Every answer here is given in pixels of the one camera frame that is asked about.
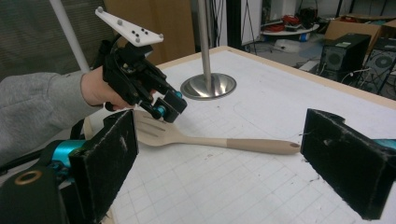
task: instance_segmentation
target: gray sleeve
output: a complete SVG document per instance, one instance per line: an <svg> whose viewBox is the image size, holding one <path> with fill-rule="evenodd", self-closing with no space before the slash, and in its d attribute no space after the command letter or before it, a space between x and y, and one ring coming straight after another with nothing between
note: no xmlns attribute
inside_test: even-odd
<svg viewBox="0 0 396 224"><path fill-rule="evenodd" d="M101 108L84 101L81 77L35 73L0 82L0 165Z"/></svg>

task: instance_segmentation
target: round metal base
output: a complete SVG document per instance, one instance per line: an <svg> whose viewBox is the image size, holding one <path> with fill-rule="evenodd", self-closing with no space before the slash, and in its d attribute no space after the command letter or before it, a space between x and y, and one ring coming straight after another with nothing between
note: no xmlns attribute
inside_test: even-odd
<svg viewBox="0 0 396 224"><path fill-rule="evenodd" d="M184 81L180 91L193 100L214 100L230 94L236 87L235 79L220 73L211 74L211 84L208 90L205 75L198 75Z"/></svg>

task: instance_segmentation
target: tabletop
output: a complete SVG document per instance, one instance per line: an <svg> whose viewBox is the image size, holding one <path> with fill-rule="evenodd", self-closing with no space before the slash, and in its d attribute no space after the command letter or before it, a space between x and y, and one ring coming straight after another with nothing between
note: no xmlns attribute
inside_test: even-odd
<svg viewBox="0 0 396 224"><path fill-rule="evenodd" d="M196 101L175 125L186 135L301 144L307 108L334 113L369 138L396 138L396 102L228 47L210 50L213 73L236 80L230 95ZM201 54L158 66L176 89L203 73ZM108 112L89 120L97 132ZM395 189L380 220L396 220ZM116 223L369 223L300 153L139 144L112 205Z"/></svg>

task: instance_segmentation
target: wooden utensil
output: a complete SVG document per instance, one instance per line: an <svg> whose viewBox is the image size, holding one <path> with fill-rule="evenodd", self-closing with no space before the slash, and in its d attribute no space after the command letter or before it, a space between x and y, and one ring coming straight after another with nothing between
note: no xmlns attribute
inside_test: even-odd
<svg viewBox="0 0 396 224"><path fill-rule="evenodd" d="M173 123L156 120L148 112L140 110L134 111L134 119L137 140L152 147L183 143L273 154L300 152L300 145L281 140L190 137L181 133Z"/></svg>

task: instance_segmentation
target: gray floor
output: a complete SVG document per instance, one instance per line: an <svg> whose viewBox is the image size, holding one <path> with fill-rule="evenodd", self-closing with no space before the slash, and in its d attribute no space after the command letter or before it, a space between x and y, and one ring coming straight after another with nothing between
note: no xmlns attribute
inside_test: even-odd
<svg viewBox="0 0 396 224"><path fill-rule="evenodd" d="M285 39L285 37L287 39L286 41L291 41L291 44L293 44L291 51L295 51L297 47L298 51L289 52L290 50L288 50L288 48L280 49L277 47L276 41ZM254 44L246 45L245 50L268 60L299 68L308 61L320 62L320 55L324 45L323 37L324 35L311 34L308 41L300 42L298 41L298 36L278 36L277 38L270 38L266 41L259 41ZM396 72L392 74L393 75L389 76L380 95L396 100ZM370 90L370 87L365 90L376 93L376 90Z"/></svg>

